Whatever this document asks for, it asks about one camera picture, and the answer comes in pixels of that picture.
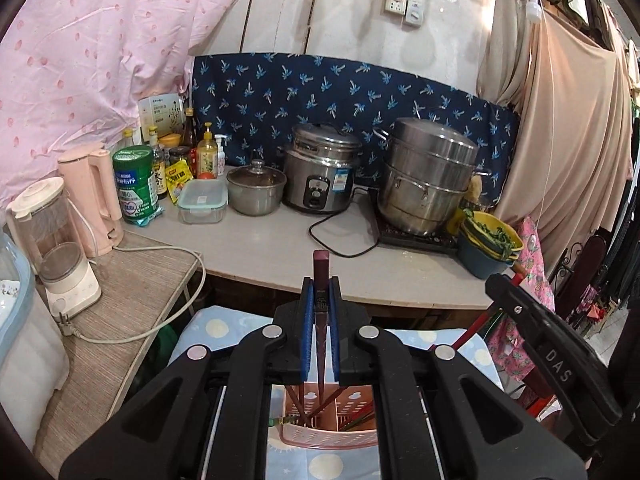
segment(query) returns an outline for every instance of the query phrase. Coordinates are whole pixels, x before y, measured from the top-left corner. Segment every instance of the blender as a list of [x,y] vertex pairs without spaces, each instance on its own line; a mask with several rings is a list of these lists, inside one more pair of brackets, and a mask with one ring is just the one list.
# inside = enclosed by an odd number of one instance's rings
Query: blender
[[71,218],[64,180],[32,184],[9,204],[9,231],[47,291],[56,319],[73,317],[102,293]]

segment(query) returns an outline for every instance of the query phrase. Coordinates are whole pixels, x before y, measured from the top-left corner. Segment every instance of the yellow seasoning packet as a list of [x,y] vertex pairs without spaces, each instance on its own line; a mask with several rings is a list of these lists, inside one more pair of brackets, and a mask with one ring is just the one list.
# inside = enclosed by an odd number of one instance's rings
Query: yellow seasoning packet
[[189,170],[189,165],[186,160],[179,160],[175,164],[170,165],[164,170],[164,176],[166,178],[166,187],[169,191],[171,201],[175,204],[178,202],[178,197],[182,192],[184,185],[193,179],[193,175]]

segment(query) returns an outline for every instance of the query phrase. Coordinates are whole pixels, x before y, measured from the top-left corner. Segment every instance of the navy blue palm tree fabric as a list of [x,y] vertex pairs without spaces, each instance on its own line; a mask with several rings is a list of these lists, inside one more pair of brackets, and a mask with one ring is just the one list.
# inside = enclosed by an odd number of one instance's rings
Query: navy blue palm tree fabric
[[356,183],[379,186],[385,144],[373,134],[398,117],[416,116],[451,126],[475,142],[476,163],[491,170],[483,194],[497,201],[511,161],[520,119],[472,94],[420,76],[367,63],[293,54],[218,54],[195,60],[196,120],[227,136],[229,164],[249,163],[257,150],[282,168],[278,147],[298,123],[330,123],[363,143]]

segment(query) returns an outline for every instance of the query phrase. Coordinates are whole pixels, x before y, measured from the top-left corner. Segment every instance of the rice cooker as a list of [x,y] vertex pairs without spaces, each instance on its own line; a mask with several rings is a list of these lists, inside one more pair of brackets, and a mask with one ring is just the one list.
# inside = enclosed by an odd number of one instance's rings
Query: rice cooker
[[361,142],[328,124],[297,124],[286,147],[287,185],[282,201],[300,211],[335,213],[348,208]]

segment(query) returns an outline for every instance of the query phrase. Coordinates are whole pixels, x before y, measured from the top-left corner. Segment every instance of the green can lid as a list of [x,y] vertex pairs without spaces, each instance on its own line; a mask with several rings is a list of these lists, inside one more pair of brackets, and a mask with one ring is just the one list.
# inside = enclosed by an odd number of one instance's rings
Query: green can lid
[[154,150],[149,146],[127,146],[113,154],[114,170],[134,170],[140,166],[151,166]]

